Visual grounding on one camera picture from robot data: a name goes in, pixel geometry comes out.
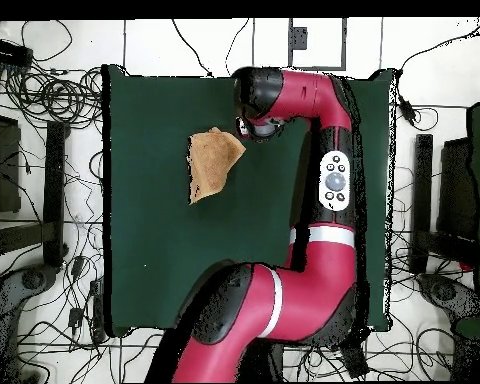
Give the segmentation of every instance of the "brown cloth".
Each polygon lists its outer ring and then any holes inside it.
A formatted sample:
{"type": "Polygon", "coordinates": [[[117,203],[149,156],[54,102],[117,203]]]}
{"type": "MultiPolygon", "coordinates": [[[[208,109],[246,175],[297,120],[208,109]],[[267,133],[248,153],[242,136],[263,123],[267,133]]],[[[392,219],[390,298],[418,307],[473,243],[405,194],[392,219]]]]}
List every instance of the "brown cloth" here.
{"type": "Polygon", "coordinates": [[[189,137],[189,204],[219,193],[226,184],[229,170],[244,151],[243,144],[233,135],[215,127],[207,133],[189,137]]]}

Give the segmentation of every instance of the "white tile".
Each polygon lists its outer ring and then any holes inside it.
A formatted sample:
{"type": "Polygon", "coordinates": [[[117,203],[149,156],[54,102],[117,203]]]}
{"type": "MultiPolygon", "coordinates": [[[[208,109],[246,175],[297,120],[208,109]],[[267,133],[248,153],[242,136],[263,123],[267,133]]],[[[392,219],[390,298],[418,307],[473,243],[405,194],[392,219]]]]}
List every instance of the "white tile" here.
{"type": "MultiPolygon", "coordinates": [[[[79,83],[84,72],[80,72],[78,69],[88,71],[91,68],[99,68],[103,63],[122,63],[122,48],[118,48],[118,46],[122,47],[123,45],[123,21],[64,21],[64,24],[71,31],[72,45],[60,56],[48,62],[40,63],[46,69],[53,67],[77,70],[66,76],[60,76],[59,79],[79,83]]],[[[4,38],[21,43],[22,25],[23,22],[4,22],[2,27],[8,34],[4,38]]],[[[33,49],[34,57],[37,59],[51,56],[54,52],[61,50],[69,40],[64,28],[56,21],[29,22],[25,26],[24,35],[26,45],[33,49]]],[[[94,91],[98,92],[101,90],[101,78],[97,77],[95,83],[97,85],[94,91]]],[[[35,82],[29,80],[27,86],[30,89],[35,89],[35,82]]],[[[20,169],[19,185],[27,191],[39,216],[42,217],[46,123],[32,118],[26,119],[22,112],[10,109],[15,107],[13,100],[5,94],[0,95],[0,115],[18,120],[22,136],[21,147],[29,165],[32,167],[30,175],[26,174],[25,168],[20,169]],[[43,128],[36,130],[29,123],[29,120],[34,125],[43,128]]],[[[29,110],[39,112],[45,109],[32,106],[29,110]]],[[[41,116],[41,119],[52,118],[45,114],[41,116]]],[[[82,220],[90,219],[93,213],[95,217],[98,217],[103,212],[99,181],[89,171],[90,158],[94,153],[102,150],[101,122],[96,122],[96,126],[91,124],[85,129],[73,129],[65,143],[66,176],[79,178],[79,180],[70,179],[73,182],[68,184],[65,193],[70,211],[74,215],[79,214],[82,220]]],[[[24,157],[20,155],[20,166],[24,165],[24,157]]],[[[98,167],[99,160],[93,162],[95,172],[98,172],[98,167]]],[[[26,197],[23,193],[21,193],[21,196],[22,199],[26,197]]],[[[64,210],[65,218],[70,220],[70,212],[66,207],[64,210]]],[[[22,208],[19,213],[11,215],[13,214],[8,213],[2,218],[35,219],[35,214],[27,199],[22,201],[22,208]]]]}
{"type": "MultiPolygon", "coordinates": [[[[226,56],[235,34],[246,21],[247,18],[175,20],[201,63],[216,77],[228,75],[226,56]]],[[[238,34],[231,49],[227,62],[230,72],[252,63],[251,36],[252,20],[238,34]]],[[[206,75],[170,19],[127,21],[126,68],[134,75],[206,75]]]]}
{"type": "MultiPolygon", "coordinates": [[[[188,19],[176,20],[176,24],[187,42],[199,54],[202,64],[212,71],[214,76],[227,76],[225,58],[236,32],[245,21],[246,18],[188,19]]],[[[309,27],[309,49],[305,52],[296,52],[295,60],[298,65],[337,65],[337,51],[341,50],[341,31],[337,31],[333,39],[328,35],[328,31],[333,30],[332,27],[338,26],[336,21],[341,24],[338,18],[295,18],[295,26],[309,27]],[[312,62],[309,59],[310,55],[313,56],[312,62]]],[[[288,19],[256,18],[255,22],[255,66],[288,66],[288,19]]],[[[230,72],[252,64],[252,31],[251,20],[240,32],[231,49],[228,58],[230,72]]],[[[356,78],[369,77],[378,68],[380,18],[349,18],[347,37],[347,71],[337,74],[356,78]]],[[[194,53],[179,38],[169,19],[128,21],[127,46],[126,65],[132,74],[192,76],[206,74],[199,66],[194,53]],[[153,43],[151,53],[147,55],[142,47],[146,40],[163,42],[153,43]]]]}
{"type": "MultiPolygon", "coordinates": [[[[71,381],[74,381],[74,384],[118,384],[119,381],[143,383],[153,359],[154,349],[120,348],[118,339],[111,341],[108,346],[99,347],[98,350],[80,349],[69,352],[67,346],[22,345],[19,352],[23,360],[43,365],[50,370],[50,384],[69,384],[71,381]],[[86,364],[93,357],[89,372],[86,373],[86,364]]],[[[30,365],[25,365],[24,368],[36,369],[30,365]]],[[[40,372],[43,376],[41,382],[44,382],[47,373],[44,370],[40,372]]]]}
{"type": "MultiPolygon", "coordinates": [[[[428,381],[418,363],[417,355],[368,354],[368,366],[376,371],[366,375],[366,381],[428,381]]],[[[441,366],[437,355],[422,355],[423,368],[434,381],[448,381],[449,371],[441,366]]]]}
{"type": "MultiPolygon", "coordinates": [[[[123,21],[79,20],[62,21],[73,38],[71,46],[47,62],[43,68],[88,70],[104,63],[122,64],[123,21]]],[[[3,38],[21,44],[22,21],[6,21],[1,27],[3,38]]],[[[46,59],[61,51],[69,42],[69,35],[56,21],[32,21],[25,26],[25,45],[37,60],[46,59]]]]}
{"type": "MultiPolygon", "coordinates": [[[[16,225],[18,224],[0,222],[0,228],[8,228],[16,225]]],[[[96,225],[92,226],[89,233],[89,239],[91,240],[92,245],[95,246],[96,242],[97,245],[95,247],[98,248],[102,246],[101,233],[99,231],[101,229],[100,227],[101,226],[96,225]]],[[[59,274],[57,274],[55,283],[48,291],[29,299],[26,303],[19,321],[19,335],[26,335],[33,328],[33,326],[40,321],[52,323],[56,326],[56,328],[62,331],[67,328],[70,308],[72,306],[80,305],[82,307],[85,305],[85,299],[89,292],[90,282],[96,279],[96,277],[103,275],[103,260],[99,256],[93,257],[93,255],[97,255],[97,251],[89,242],[86,244],[86,237],[89,228],[89,225],[79,226],[77,229],[77,227],[73,224],[64,224],[64,241],[69,247],[69,254],[64,258],[64,260],[69,263],[69,275],[71,275],[71,267],[73,265],[73,263],[70,263],[70,261],[75,255],[75,252],[78,255],[82,254],[83,256],[92,258],[93,260],[93,264],[89,262],[84,266],[82,277],[78,281],[77,285],[72,286],[75,289],[75,296],[77,300],[74,299],[72,291],[69,289],[69,282],[67,278],[64,279],[64,272],[61,271],[59,274]]],[[[0,256],[0,273],[9,268],[15,260],[16,262],[12,268],[13,270],[32,264],[43,263],[42,248],[31,246],[0,256]],[[34,250],[32,252],[19,256],[20,254],[33,248],[34,250]]],[[[89,302],[89,311],[92,316],[92,301],[89,302]]],[[[57,336],[58,333],[51,328],[47,328],[46,325],[41,324],[32,334],[33,337],[28,337],[25,339],[26,342],[49,343],[57,336]]],[[[82,343],[90,342],[89,332],[85,322],[83,324],[83,332],[80,336],[80,341],[82,343]]]]}
{"type": "MultiPolygon", "coordinates": [[[[476,25],[474,18],[384,18],[383,67],[399,69],[411,55],[469,33],[476,25]]],[[[471,106],[480,101],[480,37],[411,59],[400,92],[411,104],[471,106]]]]}

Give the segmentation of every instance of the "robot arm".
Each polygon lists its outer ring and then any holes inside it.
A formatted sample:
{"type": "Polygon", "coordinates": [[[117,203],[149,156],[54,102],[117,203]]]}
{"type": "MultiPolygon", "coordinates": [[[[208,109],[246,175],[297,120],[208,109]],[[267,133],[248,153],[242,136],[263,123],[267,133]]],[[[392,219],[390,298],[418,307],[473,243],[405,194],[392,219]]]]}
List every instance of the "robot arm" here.
{"type": "Polygon", "coordinates": [[[243,68],[233,77],[238,114],[254,138],[296,117],[309,121],[300,217],[283,267],[229,268],[201,311],[173,382],[234,382],[255,338],[337,347],[353,322],[353,139],[343,87],[330,76],[276,68],[243,68]]]}

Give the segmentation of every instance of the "round button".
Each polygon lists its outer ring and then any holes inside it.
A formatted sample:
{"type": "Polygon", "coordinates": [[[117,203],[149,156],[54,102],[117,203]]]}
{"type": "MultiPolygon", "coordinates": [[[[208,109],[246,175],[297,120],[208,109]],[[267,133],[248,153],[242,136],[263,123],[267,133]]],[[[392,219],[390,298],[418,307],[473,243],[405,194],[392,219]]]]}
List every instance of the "round button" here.
{"type": "Polygon", "coordinates": [[[325,185],[331,191],[341,191],[345,187],[345,177],[339,172],[332,172],[327,175],[325,185]]]}

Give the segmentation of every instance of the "black cable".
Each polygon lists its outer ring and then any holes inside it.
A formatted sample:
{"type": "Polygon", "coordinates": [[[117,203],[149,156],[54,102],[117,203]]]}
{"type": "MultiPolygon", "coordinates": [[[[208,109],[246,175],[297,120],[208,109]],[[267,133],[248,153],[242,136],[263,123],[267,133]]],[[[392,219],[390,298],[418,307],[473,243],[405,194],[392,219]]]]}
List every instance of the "black cable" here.
{"type": "Polygon", "coordinates": [[[212,73],[210,72],[210,70],[208,68],[206,68],[202,63],[201,63],[201,59],[199,58],[199,55],[197,54],[197,52],[194,50],[194,48],[188,44],[187,40],[185,40],[185,38],[183,37],[183,35],[181,35],[181,32],[180,30],[178,29],[178,26],[176,25],[176,22],[174,21],[174,19],[171,19],[171,22],[174,26],[174,29],[176,30],[176,32],[178,33],[178,35],[180,36],[181,40],[187,45],[187,47],[192,50],[194,52],[194,54],[196,55],[196,58],[197,58],[197,62],[199,63],[199,66],[204,69],[206,71],[206,75],[209,76],[209,77],[213,77],[212,73]]]}
{"type": "Polygon", "coordinates": [[[47,367],[45,367],[44,365],[41,365],[41,364],[34,364],[33,362],[25,361],[19,355],[17,356],[17,358],[24,365],[30,365],[32,367],[41,368],[41,369],[45,370],[48,375],[46,376],[46,380],[44,381],[43,384],[48,384],[48,381],[50,380],[51,373],[50,373],[50,370],[47,367]]]}
{"type": "Polygon", "coordinates": [[[251,18],[247,18],[245,23],[242,25],[242,27],[237,31],[237,33],[233,37],[233,41],[231,41],[231,45],[229,46],[228,54],[226,55],[226,60],[224,61],[225,65],[226,65],[226,71],[228,72],[229,76],[231,76],[231,73],[229,72],[229,68],[228,68],[229,54],[231,53],[231,49],[233,48],[233,44],[235,44],[236,37],[238,37],[238,34],[240,34],[242,32],[242,30],[247,26],[247,24],[249,23],[250,20],[251,20],[251,18]]]}
{"type": "Polygon", "coordinates": [[[123,379],[121,378],[122,376],[122,371],[121,371],[121,364],[123,361],[123,338],[119,338],[119,381],[121,383],[124,383],[123,379]]]}
{"type": "Polygon", "coordinates": [[[95,153],[94,155],[91,156],[91,159],[89,160],[89,172],[91,173],[91,175],[96,178],[97,180],[101,181],[102,178],[99,176],[99,168],[98,168],[98,174],[96,174],[93,169],[92,169],[92,162],[94,161],[94,159],[96,159],[99,155],[101,155],[101,158],[103,158],[103,150],[100,150],[99,152],[95,153]]]}
{"type": "MultiPolygon", "coordinates": [[[[149,341],[153,338],[153,337],[162,337],[161,334],[152,334],[151,336],[149,336],[146,341],[144,342],[144,345],[142,346],[141,350],[131,359],[128,359],[128,361],[126,361],[123,365],[123,378],[120,380],[121,383],[124,383],[125,380],[126,380],[126,366],[135,361],[135,359],[137,359],[141,354],[142,352],[144,352],[144,350],[146,349],[146,346],[148,345],[149,341]]],[[[114,381],[114,376],[113,376],[113,373],[112,373],[112,360],[110,362],[110,375],[112,376],[112,380],[114,381]]]]}
{"type": "MultiPolygon", "coordinates": [[[[423,371],[423,374],[425,374],[425,376],[429,379],[429,381],[434,381],[434,379],[432,377],[430,377],[429,373],[425,370],[425,367],[423,365],[423,358],[422,358],[422,355],[423,353],[426,354],[429,358],[430,358],[430,355],[425,352],[424,349],[420,348],[420,340],[421,338],[427,334],[427,333],[430,333],[431,331],[437,331],[439,333],[442,333],[448,337],[450,337],[452,340],[453,340],[453,336],[448,333],[447,331],[441,329],[441,328],[428,328],[426,330],[423,330],[421,331],[419,334],[418,334],[418,337],[416,338],[416,354],[417,354],[417,358],[418,358],[418,364],[420,365],[420,368],[421,368],[421,371],[423,371]]],[[[442,364],[441,362],[439,361],[436,361],[437,363],[439,363],[440,365],[444,366],[446,369],[448,369],[448,367],[446,367],[444,364],[442,364]]]]}
{"type": "Polygon", "coordinates": [[[420,54],[423,54],[423,53],[428,53],[432,50],[435,50],[437,49],[438,47],[442,47],[442,46],[446,46],[448,44],[451,44],[453,43],[454,41],[457,41],[457,40],[461,40],[461,39],[468,39],[468,38],[472,38],[472,37],[478,37],[480,35],[480,25],[478,25],[473,31],[471,31],[470,33],[468,34],[465,34],[465,35],[459,35],[457,37],[453,37],[453,38],[450,38],[446,41],[442,41],[440,42],[439,44],[436,44],[434,47],[430,47],[426,50],[422,50],[422,51],[419,51],[418,53],[415,53],[413,54],[412,56],[409,56],[405,61],[404,63],[402,64],[402,66],[400,67],[400,70],[403,70],[404,69],[404,66],[407,64],[407,62],[409,62],[411,59],[415,58],[416,56],[419,56],[420,54]]]}
{"type": "MultiPolygon", "coordinates": [[[[23,43],[23,46],[25,46],[25,37],[24,37],[24,32],[25,32],[25,26],[29,23],[29,22],[32,22],[32,21],[25,21],[25,23],[22,25],[21,27],[21,41],[23,43]]],[[[66,25],[64,25],[61,21],[55,21],[57,23],[59,23],[60,25],[62,25],[62,27],[66,30],[66,32],[68,33],[69,35],[69,42],[67,44],[66,47],[64,47],[60,52],[58,53],[55,53],[53,56],[50,56],[50,57],[47,57],[46,59],[36,59],[34,58],[34,60],[36,62],[47,62],[48,60],[51,60],[51,59],[54,59],[56,58],[57,56],[61,55],[62,53],[64,53],[70,46],[71,44],[73,44],[73,36],[71,35],[71,32],[69,31],[68,27],[66,25]]]]}

